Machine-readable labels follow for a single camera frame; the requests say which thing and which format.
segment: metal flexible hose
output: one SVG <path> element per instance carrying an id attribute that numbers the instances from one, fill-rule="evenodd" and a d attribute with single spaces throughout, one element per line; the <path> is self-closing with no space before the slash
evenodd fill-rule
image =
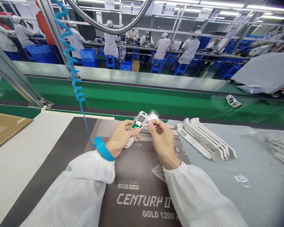
<path id="1" fill-rule="evenodd" d="M 90 25 L 94 26 L 96 29 L 106 32 L 108 34 L 112 35 L 121 35 L 126 33 L 127 31 L 131 30 L 144 16 L 146 13 L 149 5 L 151 4 L 152 0 L 146 0 L 145 4 L 142 6 L 140 12 L 138 15 L 125 27 L 122 28 L 109 28 L 107 26 L 104 26 L 97 21 L 93 20 L 89 15 L 87 15 L 77 4 L 74 0 L 66 0 L 66 2 L 69 4 L 69 6 L 82 18 L 84 19 L 87 23 Z"/>

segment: metal frame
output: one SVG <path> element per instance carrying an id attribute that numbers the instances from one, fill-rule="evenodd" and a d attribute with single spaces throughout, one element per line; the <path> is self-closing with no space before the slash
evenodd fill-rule
<path id="1" fill-rule="evenodd" d="M 18 69 L 18 67 L 10 60 L 0 47 L 0 76 L 4 78 L 17 92 L 19 92 L 28 102 L 30 106 L 43 108 L 53 104 L 45 100 L 41 94 L 35 90 L 28 79 Z"/>

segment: right hand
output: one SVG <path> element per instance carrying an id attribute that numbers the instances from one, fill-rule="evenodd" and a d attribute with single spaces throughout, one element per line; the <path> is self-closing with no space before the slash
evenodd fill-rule
<path id="1" fill-rule="evenodd" d="M 148 123 L 148 130 L 153 137 L 154 148 L 163 167 L 167 170 L 178 168 L 181 161 L 174 151 L 173 131 L 160 120 L 151 120 Z"/>

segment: small electronic part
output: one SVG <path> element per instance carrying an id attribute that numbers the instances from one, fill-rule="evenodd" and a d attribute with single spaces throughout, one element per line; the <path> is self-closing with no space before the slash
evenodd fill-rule
<path id="1" fill-rule="evenodd" d="M 238 108 L 238 107 L 242 106 L 242 104 L 239 103 L 232 95 L 226 96 L 226 100 L 227 100 L 228 104 L 230 106 L 232 106 L 233 108 Z"/>
<path id="2" fill-rule="evenodd" d="M 129 131 L 133 130 L 134 128 L 141 128 L 143 127 L 143 125 L 146 123 L 147 121 L 147 113 L 145 113 L 144 111 L 141 111 L 138 116 L 136 117 L 134 123 L 130 126 Z M 134 137 L 131 137 L 129 139 L 129 142 L 126 144 L 126 146 L 124 148 L 129 148 L 132 143 L 135 141 L 137 135 Z"/>

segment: left hand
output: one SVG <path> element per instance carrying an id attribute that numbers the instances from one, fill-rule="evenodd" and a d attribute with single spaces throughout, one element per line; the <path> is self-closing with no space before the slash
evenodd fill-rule
<path id="1" fill-rule="evenodd" d="M 105 146 L 114 158 L 119 156 L 122 149 L 129 142 L 129 139 L 141 131 L 140 128 L 134 128 L 128 131 L 133 123 L 133 120 L 125 120 L 119 123 L 115 127 L 110 139 L 106 142 Z M 141 139 L 140 135 L 137 136 L 134 142 L 138 142 L 139 139 Z"/>

